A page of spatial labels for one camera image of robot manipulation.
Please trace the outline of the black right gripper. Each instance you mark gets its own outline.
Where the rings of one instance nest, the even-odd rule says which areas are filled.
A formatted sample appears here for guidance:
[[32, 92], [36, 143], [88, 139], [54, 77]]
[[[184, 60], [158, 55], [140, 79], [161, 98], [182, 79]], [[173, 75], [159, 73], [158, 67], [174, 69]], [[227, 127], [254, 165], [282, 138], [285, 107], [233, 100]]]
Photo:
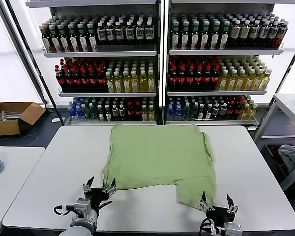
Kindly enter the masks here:
[[203, 191], [200, 207], [203, 212], [206, 212], [206, 217], [211, 219], [214, 224], [225, 224], [226, 222], [233, 222], [233, 214], [238, 211], [238, 206], [234, 204], [233, 199], [227, 194], [227, 203], [229, 209], [219, 206], [212, 206], [206, 198], [205, 191]]

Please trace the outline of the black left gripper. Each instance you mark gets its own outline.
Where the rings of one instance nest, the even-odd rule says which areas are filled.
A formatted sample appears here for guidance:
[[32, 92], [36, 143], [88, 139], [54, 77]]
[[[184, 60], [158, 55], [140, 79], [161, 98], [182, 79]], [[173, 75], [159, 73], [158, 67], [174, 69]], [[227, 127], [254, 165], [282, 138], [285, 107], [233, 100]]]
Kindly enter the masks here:
[[90, 206], [95, 211], [100, 211], [103, 207], [111, 204], [113, 201], [109, 198], [114, 195], [117, 190], [116, 179], [114, 178], [111, 185], [106, 189], [91, 188], [94, 177], [91, 177], [86, 184], [83, 184], [84, 196], [90, 200]]

